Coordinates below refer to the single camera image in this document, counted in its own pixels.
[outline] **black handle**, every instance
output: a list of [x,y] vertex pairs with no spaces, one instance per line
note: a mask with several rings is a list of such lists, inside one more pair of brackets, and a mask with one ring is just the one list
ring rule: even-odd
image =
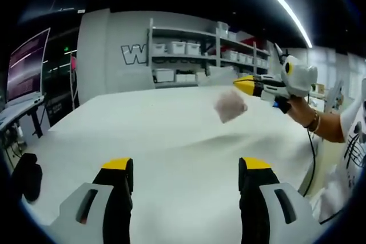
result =
[[276,97],[274,101],[278,104],[279,109],[286,114],[291,109],[291,104],[288,103],[288,99],[285,97]]

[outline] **black cable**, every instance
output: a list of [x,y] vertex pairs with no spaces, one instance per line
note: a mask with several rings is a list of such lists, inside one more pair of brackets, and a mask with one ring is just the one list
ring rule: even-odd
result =
[[13,149],[13,145],[10,145],[10,148],[11,148],[11,150],[13,151],[13,154],[16,156],[16,157],[18,157],[18,158],[20,158],[21,156],[19,156],[15,151],[14,151],[14,149]]
[[330,217],[328,217],[327,219],[319,222],[320,225],[332,220],[334,217],[336,217],[340,212],[342,211],[342,209],[340,209],[338,212],[336,212],[335,214],[332,214]]
[[309,140],[310,140],[311,150],[312,150],[312,154],[313,154],[313,170],[312,170],[312,173],[311,173],[311,177],[310,177],[310,181],[309,181],[308,187],[306,188],[306,190],[305,190],[305,192],[303,194],[303,197],[308,194],[308,191],[309,191],[309,189],[311,187],[311,184],[313,183],[314,175],[315,175],[315,167],[316,167],[316,154],[315,154],[315,149],[314,149],[313,141],[311,139],[309,130],[307,130],[307,132],[308,132],[308,137],[309,137]]

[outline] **wrist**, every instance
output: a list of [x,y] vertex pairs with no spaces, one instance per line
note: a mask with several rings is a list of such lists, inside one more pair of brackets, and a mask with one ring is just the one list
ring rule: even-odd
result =
[[302,112],[301,122],[300,124],[303,127],[307,127],[310,125],[310,123],[314,120],[314,117],[316,115],[315,110],[312,109],[309,105],[307,105],[306,108],[304,108],[304,111]]

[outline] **bracelet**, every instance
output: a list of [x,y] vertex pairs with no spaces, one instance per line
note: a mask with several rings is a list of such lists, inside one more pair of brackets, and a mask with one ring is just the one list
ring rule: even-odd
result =
[[317,111],[315,111],[315,116],[312,122],[310,122],[310,124],[304,128],[308,129],[309,131],[311,131],[312,133],[314,133],[315,131],[317,131],[319,129],[319,125],[320,125],[320,117]]

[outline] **pink sponge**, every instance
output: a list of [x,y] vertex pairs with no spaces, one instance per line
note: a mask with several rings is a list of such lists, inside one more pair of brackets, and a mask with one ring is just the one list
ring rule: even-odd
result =
[[244,100],[233,90],[223,93],[214,108],[222,123],[233,120],[248,109]]

